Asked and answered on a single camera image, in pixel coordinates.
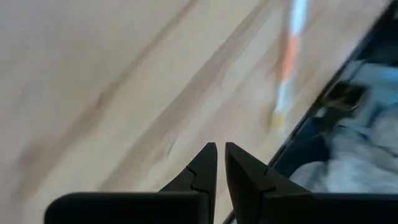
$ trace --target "cloth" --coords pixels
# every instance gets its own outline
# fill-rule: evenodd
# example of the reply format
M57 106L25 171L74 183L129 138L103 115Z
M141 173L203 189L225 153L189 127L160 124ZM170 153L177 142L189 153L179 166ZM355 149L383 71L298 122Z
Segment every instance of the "cloth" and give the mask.
M370 98L325 136L330 160L305 164L290 179L312 192L398 194L397 74L362 74L357 82L370 87Z

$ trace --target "orange pencil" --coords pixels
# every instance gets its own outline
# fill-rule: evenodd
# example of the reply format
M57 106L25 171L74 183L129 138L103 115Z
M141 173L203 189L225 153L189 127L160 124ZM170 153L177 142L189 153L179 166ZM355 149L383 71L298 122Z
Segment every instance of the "orange pencil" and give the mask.
M293 0L289 18L288 41L280 68L276 108L274 110L274 127L278 131L285 128L285 117L289 110L287 95L289 84L294 76L297 55L300 50L301 35L305 25L308 0Z

